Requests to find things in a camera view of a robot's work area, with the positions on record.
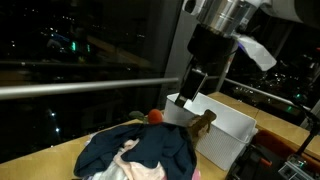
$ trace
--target clothing pile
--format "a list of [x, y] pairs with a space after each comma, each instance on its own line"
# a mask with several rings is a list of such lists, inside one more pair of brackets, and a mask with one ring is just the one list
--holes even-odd
[[93, 180], [192, 180], [197, 158], [184, 127], [131, 124], [96, 134], [79, 155], [78, 177]]

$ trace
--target wooden surface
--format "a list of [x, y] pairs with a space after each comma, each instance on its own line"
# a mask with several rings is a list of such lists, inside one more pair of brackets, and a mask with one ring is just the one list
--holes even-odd
[[[221, 93], [210, 94], [209, 97], [224, 103], [257, 120], [259, 129], [268, 130], [284, 139], [293, 147], [299, 147], [304, 141], [308, 132], [300, 127], [287, 123], [277, 117], [267, 114], [252, 106], [239, 102]], [[0, 164], [0, 179], [4, 180], [71, 180], [76, 179], [73, 175], [73, 168], [76, 159], [84, 143], [89, 136], [84, 136], [58, 146], [33, 153], [7, 163]], [[316, 137], [308, 146], [308, 153], [320, 157], [320, 139]], [[201, 172], [202, 180], [222, 180], [227, 172], [222, 171], [208, 159], [197, 152], [197, 168]]]

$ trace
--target white box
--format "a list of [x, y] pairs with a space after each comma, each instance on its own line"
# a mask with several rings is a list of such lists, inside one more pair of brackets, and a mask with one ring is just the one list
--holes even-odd
[[195, 115], [210, 109], [217, 115], [210, 132], [198, 143], [196, 149], [223, 170], [229, 170], [234, 160], [257, 133], [256, 120], [216, 100], [198, 93], [193, 102], [184, 108], [174, 104], [178, 94], [167, 96], [164, 122], [187, 126]]

